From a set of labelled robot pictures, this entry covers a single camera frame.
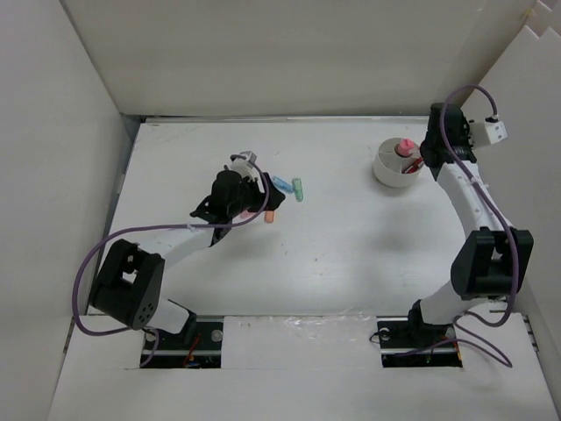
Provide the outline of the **orange highlighter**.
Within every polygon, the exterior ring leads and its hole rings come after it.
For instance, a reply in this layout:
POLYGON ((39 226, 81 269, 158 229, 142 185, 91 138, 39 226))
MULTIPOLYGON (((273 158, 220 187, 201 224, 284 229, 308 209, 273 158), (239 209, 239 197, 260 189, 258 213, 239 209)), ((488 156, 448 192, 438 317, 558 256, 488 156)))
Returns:
POLYGON ((273 210, 268 210, 265 212, 264 221, 268 224, 274 222, 275 219, 275 212, 273 210))

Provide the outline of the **red pen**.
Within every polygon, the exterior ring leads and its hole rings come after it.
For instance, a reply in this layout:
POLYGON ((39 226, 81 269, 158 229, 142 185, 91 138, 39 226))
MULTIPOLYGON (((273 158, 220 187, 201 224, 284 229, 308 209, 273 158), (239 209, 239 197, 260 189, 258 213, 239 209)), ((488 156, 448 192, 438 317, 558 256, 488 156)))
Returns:
POLYGON ((409 175, 409 174, 413 174, 415 172, 417 172, 424 164, 424 161, 422 158, 419 158, 417 160, 415 160, 414 162, 412 162, 404 171, 403 174, 405 175, 409 175))

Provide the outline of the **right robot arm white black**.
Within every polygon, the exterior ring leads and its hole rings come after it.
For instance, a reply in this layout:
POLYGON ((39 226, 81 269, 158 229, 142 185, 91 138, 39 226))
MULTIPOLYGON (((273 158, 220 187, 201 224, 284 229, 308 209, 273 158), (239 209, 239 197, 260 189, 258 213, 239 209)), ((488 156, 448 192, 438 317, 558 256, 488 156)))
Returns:
POLYGON ((451 264, 450 280, 433 295, 415 302, 405 334, 423 346, 436 342, 457 316, 487 300, 506 298, 513 309, 529 264, 534 239, 515 228, 483 183, 474 151, 507 138, 502 121, 468 120, 457 105, 434 103, 421 156, 434 180, 451 200, 465 243, 451 264))

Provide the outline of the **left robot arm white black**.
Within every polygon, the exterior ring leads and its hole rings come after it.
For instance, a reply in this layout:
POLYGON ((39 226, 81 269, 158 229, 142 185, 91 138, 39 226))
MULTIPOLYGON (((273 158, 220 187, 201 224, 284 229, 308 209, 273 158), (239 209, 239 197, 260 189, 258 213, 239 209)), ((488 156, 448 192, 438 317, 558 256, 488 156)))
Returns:
POLYGON ((196 314, 160 298, 164 272, 221 241, 243 212, 277 210, 286 196, 274 187, 269 174, 263 174, 263 181, 266 192, 249 175, 223 170, 210 195, 190 213, 203 221, 201 225, 165 228, 144 244, 115 241, 92 283, 89 304, 132 330, 155 328, 165 332, 172 345, 189 346, 195 339, 196 314))

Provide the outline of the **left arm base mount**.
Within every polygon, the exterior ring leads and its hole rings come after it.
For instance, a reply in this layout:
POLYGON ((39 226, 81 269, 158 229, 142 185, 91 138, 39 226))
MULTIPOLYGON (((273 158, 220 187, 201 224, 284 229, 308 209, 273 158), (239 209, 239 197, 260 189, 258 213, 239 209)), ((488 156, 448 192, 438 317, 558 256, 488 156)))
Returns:
POLYGON ((221 367, 224 339, 223 316, 191 313, 180 333, 161 329, 144 330, 139 365, 141 368, 215 369, 221 367))

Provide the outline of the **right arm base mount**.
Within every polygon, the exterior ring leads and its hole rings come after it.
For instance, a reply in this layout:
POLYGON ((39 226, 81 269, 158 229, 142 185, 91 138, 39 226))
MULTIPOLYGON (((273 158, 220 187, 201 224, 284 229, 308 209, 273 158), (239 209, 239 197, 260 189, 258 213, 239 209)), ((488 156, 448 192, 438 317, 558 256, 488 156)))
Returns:
POLYGON ((463 367, 452 324, 425 324, 419 300, 407 316, 376 317, 369 340, 380 347, 383 368, 463 367))

